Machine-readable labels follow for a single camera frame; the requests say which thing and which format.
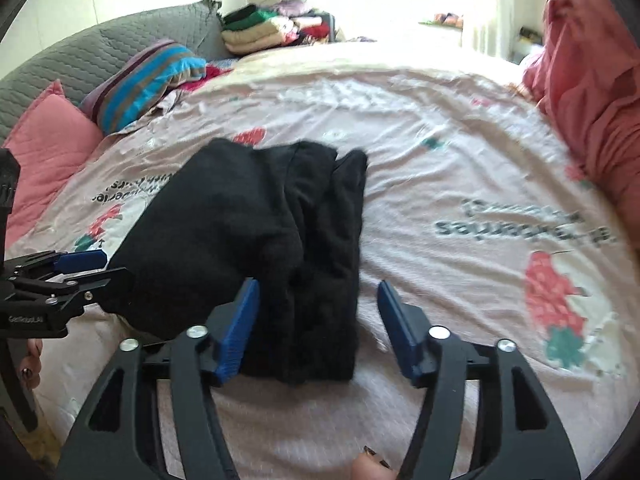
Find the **left hand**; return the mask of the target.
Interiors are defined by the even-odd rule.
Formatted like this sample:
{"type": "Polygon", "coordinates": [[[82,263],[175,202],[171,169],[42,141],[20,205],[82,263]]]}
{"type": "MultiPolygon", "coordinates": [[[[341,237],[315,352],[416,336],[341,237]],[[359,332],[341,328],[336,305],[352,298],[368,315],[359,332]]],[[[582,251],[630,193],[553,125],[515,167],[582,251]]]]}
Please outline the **left hand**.
{"type": "Polygon", "coordinates": [[[17,367],[22,383],[29,390],[34,390],[40,384],[42,348],[41,339],[29,339],[27,341],[26,356],[17,367]]]}

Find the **right hand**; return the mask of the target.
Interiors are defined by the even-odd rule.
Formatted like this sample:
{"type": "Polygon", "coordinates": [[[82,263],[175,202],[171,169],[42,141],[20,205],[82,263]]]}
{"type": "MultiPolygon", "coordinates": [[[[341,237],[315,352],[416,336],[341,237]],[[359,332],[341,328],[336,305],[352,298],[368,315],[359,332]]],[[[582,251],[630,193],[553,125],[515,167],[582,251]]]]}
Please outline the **right hand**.
{"type": "Polygon", "coordinates": [[[367,445],[350,466],[350,480],[395,480],[396,478],[396,471],[390,468],[380,454],[367,445]]]}

